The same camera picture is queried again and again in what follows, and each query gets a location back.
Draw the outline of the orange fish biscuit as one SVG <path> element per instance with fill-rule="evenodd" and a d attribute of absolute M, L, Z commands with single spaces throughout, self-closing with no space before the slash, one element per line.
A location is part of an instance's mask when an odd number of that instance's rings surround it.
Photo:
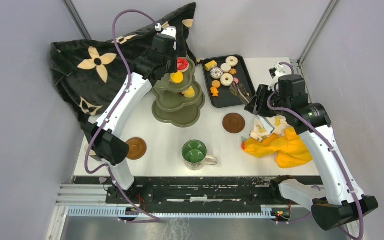
<path fill-rule="evenodd" d="M 211 93 L 212 97 L 218 97 L 219 96 L 219 90 L 217 87 L 212 86 L 210 88 L 210 93 Z"/>

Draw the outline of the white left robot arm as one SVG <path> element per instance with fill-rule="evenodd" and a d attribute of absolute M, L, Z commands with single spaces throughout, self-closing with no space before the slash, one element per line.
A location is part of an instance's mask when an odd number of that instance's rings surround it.
<path fill-rule="evenodd" d="M 84 125 L 88 149 L 109 168 L 119 187 L 118 197 L 127 204 L 136 200 L 138 191 L 132 186 L 135 178 L 126 160 L 130 147 L 120 136 L 142 98 L 166 74 L 178 71 L 177 56 L 176 29 L 168 27 L 156 34 L 151 48 L 127 67 L 126 80 L 108 109 L 95 123 Z"/>

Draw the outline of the yellow swirl roll cake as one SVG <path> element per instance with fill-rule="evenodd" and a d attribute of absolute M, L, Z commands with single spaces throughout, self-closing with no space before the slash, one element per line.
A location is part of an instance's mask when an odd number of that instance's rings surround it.
<path fill-rule="evenodd" d="M 185 98 L 191 99 L 196 96 L 196 92 L 193 86 L 190 86 L 187 90 L 182 92 Z"/>

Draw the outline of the red flower donut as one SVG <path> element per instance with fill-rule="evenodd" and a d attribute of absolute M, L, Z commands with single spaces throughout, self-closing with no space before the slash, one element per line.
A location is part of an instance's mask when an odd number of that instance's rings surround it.
<path fill-rule="evenodd" d="M 190 68 L 190 63 L 185 57 L 179 57 L 177 59 L 177 70 L 181 73 L 185 73 Z"/>

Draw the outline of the white ring donut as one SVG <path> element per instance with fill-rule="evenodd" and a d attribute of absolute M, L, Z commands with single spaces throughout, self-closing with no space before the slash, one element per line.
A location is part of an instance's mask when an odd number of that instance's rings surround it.
<path fill-rule="evenodd" d="M 234 77 L 230 73 L 224 73 L 219 80 L 223 86 L 229 87 L 234 82 Z"/>

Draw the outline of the metal serving tongs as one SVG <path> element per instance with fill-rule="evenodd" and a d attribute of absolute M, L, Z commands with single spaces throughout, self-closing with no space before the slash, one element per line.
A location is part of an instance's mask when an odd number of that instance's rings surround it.
<path fill-rule="evenodd" d="M 233 95 L 235 95 L 241 100 L 245 107 L 249 106 L 252 99 L 247 94 L 245 87 L 242 83 L 236 84 L 235 82 L 233 82 L 229 87 L 229 90 Z M 259 123 L 266 130 L 267 133 L 272 134 L 274 132 L 275 127 L 270 123 L 270 121 L 266 117 L 259 116 L 258 113 L 254 110 L 251 110 L 251 113 L 255 115 L 256 119 L 259 121 Z"/>

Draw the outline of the green three-tier serving stand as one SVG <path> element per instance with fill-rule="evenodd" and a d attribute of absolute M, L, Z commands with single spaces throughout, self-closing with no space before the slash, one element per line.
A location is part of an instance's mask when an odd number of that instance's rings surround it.
<path fill-rule="evenodd" d="M 151 110 L 154 118 L 159 122 L 170 123 L 179 128 L 188 128 L 199 120 L 206 100 L 203 89 L 196 80 L 195 63 L 188 57 L 181 58 L 189 61 L 189 69 L 183 73 L 183 82 L 171 83 L 170 74 L 167 73 L 151 90 L 155 96 Z M 184 97 L 182 92 L 191 86 L 195 90 L 195 97 Z"/>

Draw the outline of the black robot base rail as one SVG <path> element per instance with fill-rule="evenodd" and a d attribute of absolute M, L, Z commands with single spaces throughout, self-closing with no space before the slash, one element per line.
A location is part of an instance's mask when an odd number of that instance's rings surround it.
<path fill-rule="evenodd" d="M 136 177 L 128 190 L 105 182 L 107 204 L 132 201 L 150 214 L 257 213 L 261 206 L 290 206 L 275 196 L 271 177 Z"/>

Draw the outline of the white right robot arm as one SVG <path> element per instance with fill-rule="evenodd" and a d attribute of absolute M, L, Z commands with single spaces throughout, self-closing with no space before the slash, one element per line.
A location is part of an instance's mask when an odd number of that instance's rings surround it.
<path fill-rule="evenodd" d="M 322 104 L 309 102 L 302 76 L 281 76 L 273 87 L 261 84 L 245 110 L 261 120 L 284 116 L 309 150 L 324 186 L 318 191 L 291 176 L 280 176 L 268 191 L 273 203 L 291 200 L 299 204 L 325 231 L 362 222 L 379 207 L 377 199 L 366 195 L 352 176 L 337 145 L 331 119 Z"/>

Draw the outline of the white glazed donut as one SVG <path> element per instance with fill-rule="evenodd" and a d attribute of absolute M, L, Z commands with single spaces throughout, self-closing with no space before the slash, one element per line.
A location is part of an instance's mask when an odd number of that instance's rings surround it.
<path fill-rule="evenodd" d="M 226 58 L 225 63 L 230 65 L 233 68 L 237 66 L 237 64 L 239 63 L 239 60 L 236 56 L 232 55 Z"/>

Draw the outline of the chocolate striped white donut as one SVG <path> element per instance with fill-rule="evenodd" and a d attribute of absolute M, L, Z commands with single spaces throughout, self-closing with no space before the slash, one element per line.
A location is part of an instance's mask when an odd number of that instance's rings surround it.
<path fill-rule="evenodd" d="M 224 72 L 222 71 L 221 68 L 219 67 L 213 67 L 210 71 L 210 76 L 213 78 L 213 79 L 220 79 L 222 77 L 222 75 L 224 74 Z"/>

